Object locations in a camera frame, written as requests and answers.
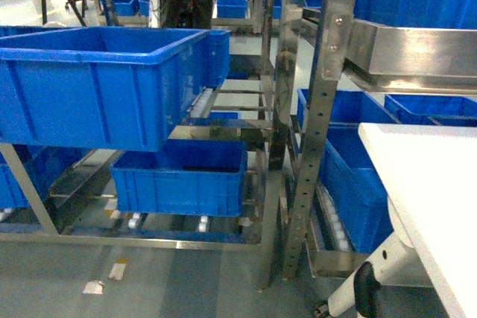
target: table leg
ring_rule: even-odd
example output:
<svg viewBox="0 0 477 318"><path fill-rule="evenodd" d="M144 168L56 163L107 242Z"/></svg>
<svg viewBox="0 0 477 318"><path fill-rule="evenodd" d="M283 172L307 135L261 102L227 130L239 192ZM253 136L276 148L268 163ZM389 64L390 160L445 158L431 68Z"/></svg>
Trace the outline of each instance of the table leg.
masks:
<svg viewBox="0 0 477 318"><path fill-rule="evenodd" d="M358 317L377 317L374 296L381 283L416 258L416 250L406 246L393 232L328 298L328 315L339 317L356 304Z"/></svg>

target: epoxy floor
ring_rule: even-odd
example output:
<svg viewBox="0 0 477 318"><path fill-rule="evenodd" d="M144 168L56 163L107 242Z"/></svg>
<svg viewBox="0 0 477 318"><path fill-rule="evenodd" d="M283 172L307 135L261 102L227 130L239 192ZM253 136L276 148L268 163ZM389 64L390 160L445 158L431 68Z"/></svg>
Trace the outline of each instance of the epoxy floor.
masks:
<svg viewBox="0 0 477 318"><path fill-rule="evenodd" d="M65 0L48 0L48 20L76 26ZM88 25L97 25L89 3ZM41 25L40 0L0 0L0 25ZM273 50L277 41L273 41ZM233 54L259 54L259 38L232 41ZM295 87L308 86L312 47L300 41ZM229 88L256 83L229 81ZM342 89L356 89L346 79ZM221 95L217 104L228 102ZM256 103L254 97L238 101ZM296 96L292 104L296 112ZM107 279L114 262L127 258L124 278ZM0 317L141 317L141 318L285 318L312 317L312 307L339 285L339 280L311 278L303 255L299 278L276 279L256 291L259 256L123 247L0 243ZM86 295L88 281L102 280L104 294ZM385 287L381 317L446 317L432 289ZM355 317L348 312L343 317Z"/></svg>

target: crate rim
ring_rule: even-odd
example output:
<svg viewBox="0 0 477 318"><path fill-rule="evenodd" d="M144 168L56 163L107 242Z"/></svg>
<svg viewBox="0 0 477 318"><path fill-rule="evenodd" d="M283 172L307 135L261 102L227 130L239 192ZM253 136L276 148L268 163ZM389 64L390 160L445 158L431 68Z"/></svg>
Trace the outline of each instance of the crate rim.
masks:
<svg viewBox="0 0 477 318"><path fill-rule="evenodd" d="M162 61L173 57L175 54L182 51L186 46L204 39L209 35L211 30L201 29L169 29L169 28L126 28L126 27L101 27L94 26L88 28L67 28L55 31L49 31L47 34L59 34L70 31L90 31L95 29L122 29L126 31L162 31L162 32L191 32L194 34L186 36L178 41L170 43L162 48L158 48L150 53L111 53L106 51L73 51L73 50L41 50L34 48L0 48L1 60L14 61L37 61L37 62L62 62L62 63L133 63L139 65L155 66ZM44 33L23 34L15 36L21 38L23 36L43 36Z"/></svg>

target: caster wheel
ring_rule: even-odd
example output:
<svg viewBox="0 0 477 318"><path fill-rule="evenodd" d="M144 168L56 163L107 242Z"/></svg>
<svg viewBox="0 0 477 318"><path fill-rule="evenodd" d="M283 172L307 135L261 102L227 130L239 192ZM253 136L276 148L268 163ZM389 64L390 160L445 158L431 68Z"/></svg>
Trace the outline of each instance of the caster wheel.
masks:
<svg viewBox="0 0 477 318"><path fill-rule="evenodd" d="M315 317L316 318L327 318L330 317L328 312L328 302L319 302L315 306Z"/></svg>

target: white tabletop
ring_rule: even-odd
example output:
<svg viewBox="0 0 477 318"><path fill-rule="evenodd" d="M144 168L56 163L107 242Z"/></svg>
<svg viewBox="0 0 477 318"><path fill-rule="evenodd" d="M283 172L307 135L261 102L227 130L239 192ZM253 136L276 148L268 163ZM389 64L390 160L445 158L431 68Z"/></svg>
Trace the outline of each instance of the white tabletop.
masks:
<svg viewBox="0 0 477 318"><path fill-rule="evenodd" d="M477 317L477 128L361 124L389 200L451 317Z"/></svg>

